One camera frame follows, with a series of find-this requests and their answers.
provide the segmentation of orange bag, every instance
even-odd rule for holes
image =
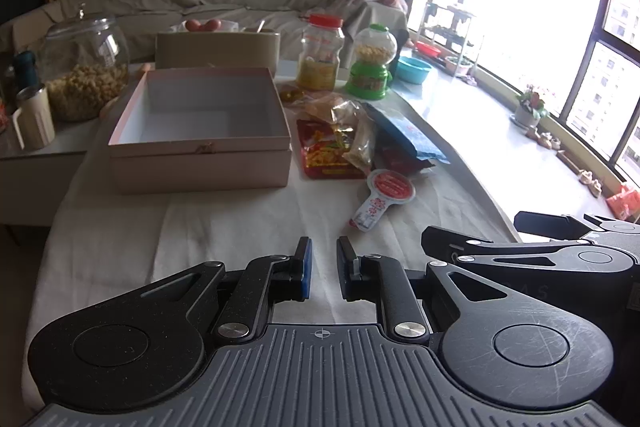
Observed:
[[[614,216],[625,221],[640,210],[640,192],[630,183],[623,183],[620,194],[607,198]]]

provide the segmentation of plastic jar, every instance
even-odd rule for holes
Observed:
[[[303,89],[334,90],[343,46],[342,19],[311,15],[302,35],[296,83]]]
[[[367,100],[383,98],[390,77],[386,65],[398,50],[396,38],[386,26],[372,24],[356,35],[353,47],[356,61],[350,70],[347,92]]]

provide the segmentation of white mug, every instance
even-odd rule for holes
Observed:
[[[49,96],[44,84],[25,87],[16,96],[18,109],[12,114],[15,134],[24,149],[42,149],[56,137],[51,120]]]

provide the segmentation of egg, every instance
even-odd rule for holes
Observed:
[[[199,32],[202,25],[196,19],[189,19],[184,23],[184,27],[187,28],[188,32]]]
[[[202,26],[201,31],[214,32],[216,30],[219,30],[220,26],[222,26],[222,22],[220,22],[220,19],[211,19],[209,22]]]

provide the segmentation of flower pot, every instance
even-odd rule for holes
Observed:
[[[449,73],[454,74],[456,72],[456,66],[458,64],[458,58],[454,56],[446,57],[444,59],[444,65],[447,68]],[[469,70],[471,69],[473,64],[462,62],[460,67],[458,68],[458,76],[467,76],[469,74]]]
[[[535,127],[540,122],[540,118],[534,118],[533,115],[518,104],[515,120],[524,127]]]

